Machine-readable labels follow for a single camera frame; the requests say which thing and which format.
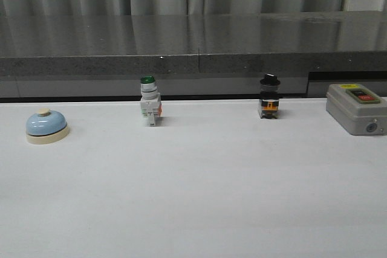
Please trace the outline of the blue dome call bell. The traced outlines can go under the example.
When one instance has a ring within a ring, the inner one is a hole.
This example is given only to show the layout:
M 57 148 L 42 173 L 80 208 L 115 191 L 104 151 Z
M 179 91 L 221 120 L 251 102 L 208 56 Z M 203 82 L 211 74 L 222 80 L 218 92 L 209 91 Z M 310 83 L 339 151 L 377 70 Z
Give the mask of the blue dome call bell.
M 25 131 L 30 144 L 40 145 L 65 138 L 70 132 L 70 127 L 62 113 L 42 108 L 27 119 Z

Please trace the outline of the grey on-off switch box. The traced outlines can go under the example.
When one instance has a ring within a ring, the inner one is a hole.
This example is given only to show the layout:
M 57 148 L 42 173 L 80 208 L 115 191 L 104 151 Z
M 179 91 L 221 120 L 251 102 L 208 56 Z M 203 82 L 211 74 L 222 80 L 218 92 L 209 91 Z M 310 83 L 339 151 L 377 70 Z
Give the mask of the grey on-off switch box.
M 351 135 L 386 135 L 386 100 L 357 83 L 330 84 L 327 112 Z

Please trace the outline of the green pushbutton switch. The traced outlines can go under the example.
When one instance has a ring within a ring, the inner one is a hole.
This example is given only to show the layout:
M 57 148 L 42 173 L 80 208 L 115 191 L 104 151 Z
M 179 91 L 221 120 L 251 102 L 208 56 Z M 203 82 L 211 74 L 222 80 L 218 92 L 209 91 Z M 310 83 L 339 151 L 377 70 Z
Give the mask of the green pushbutton switch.
M 140 79 L 140 92 L 141 114 L 147 119 L 148 125 L 156 126 L 158 118 L 161 117 L 162 104 L 154 76 L 144 76 Z

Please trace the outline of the grey stone counter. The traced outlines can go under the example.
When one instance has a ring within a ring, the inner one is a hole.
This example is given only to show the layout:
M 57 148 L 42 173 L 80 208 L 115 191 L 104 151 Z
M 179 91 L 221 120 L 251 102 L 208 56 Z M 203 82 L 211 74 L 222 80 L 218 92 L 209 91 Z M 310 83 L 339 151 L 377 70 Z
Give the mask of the grey stone counter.
M 256 98 L 265 74 L 284 97 L 332 83 L 386 95 L 386 14 L 1 18 L 3 100 L 130 100 L 140 78 L 164 98 Z

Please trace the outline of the black selector switch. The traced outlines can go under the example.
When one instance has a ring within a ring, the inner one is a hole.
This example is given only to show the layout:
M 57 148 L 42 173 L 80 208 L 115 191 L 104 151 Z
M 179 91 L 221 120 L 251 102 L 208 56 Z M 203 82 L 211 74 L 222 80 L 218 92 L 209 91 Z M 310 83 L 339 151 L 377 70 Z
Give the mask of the black selector switch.
M 279 109 L 278 89 L 281 84 L 276 75 L 265 74 L 260 82 L 258 112 L 261 118 L 277 118 Z

